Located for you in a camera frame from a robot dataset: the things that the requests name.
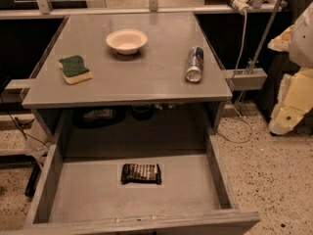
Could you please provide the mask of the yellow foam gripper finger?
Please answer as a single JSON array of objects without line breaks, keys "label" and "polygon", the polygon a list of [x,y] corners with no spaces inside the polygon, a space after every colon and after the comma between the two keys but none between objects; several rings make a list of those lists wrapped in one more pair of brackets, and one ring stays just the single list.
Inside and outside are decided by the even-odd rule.
[{"label": "yellow foam gripper finger", "polygon": [[286,28],[280,35],[271,39],[267,47],[277,52],[288,52],[290,47],[292,29],[293,25]]},{"label": "yellow foam gripper finger", "polygon": [[295,75],[285,74],[280,84],[278,102],[269,122],[277,135],[292,131],[313,109],[313,69],[301,68]]}]

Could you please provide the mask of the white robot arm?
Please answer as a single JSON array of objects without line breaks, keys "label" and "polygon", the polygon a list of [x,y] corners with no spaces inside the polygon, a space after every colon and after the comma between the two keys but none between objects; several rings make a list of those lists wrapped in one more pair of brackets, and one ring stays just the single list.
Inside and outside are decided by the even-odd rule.
[{"label": "white robot arm", "polygon": [[272,39],[268,48],[288,52],[289,59],[300,66],[296,74],[283,76],[269,122],[272,133],[284,135],[313,109],[313,3],[294,24]]}]

